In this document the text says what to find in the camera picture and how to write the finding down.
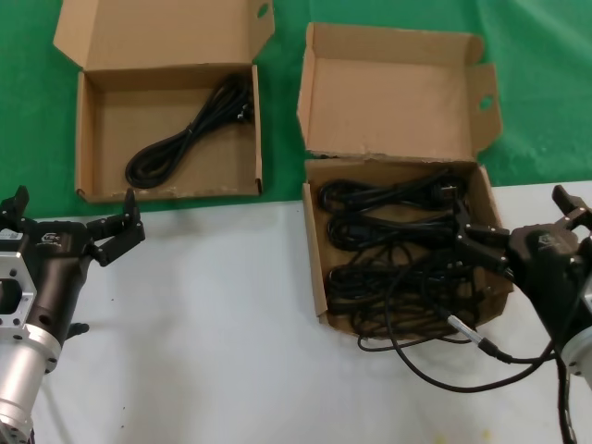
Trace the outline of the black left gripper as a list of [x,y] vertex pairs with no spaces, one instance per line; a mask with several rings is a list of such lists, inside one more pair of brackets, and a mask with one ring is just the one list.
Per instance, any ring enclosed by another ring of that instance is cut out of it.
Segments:
[[30,195],[20,185],[1,202],[1,227],[18,228],[26,273],[16,274],[16,300],[31,303],[23,323],[39,327],[63,344],[92,258],[107,266],[145,240],[133,189],[119,215],[81,222],[23,219]]

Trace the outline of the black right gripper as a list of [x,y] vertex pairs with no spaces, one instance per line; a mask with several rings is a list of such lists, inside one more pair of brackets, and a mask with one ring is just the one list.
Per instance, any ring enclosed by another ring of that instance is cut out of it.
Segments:
[[466,264],[504,278],[513,274],[514,284],[532,303],[554,349],[561,353],[591,327],[591,310],[584,301],[591,279],[591,239],[578,240],[572,231],[591,231],[592,213],[582,198],[562,185],[553,188],[552,200],[562,213],[555,225],[517,228],[510,236],[507,229],[472,222],[464,201],[457,198],[454,249]]

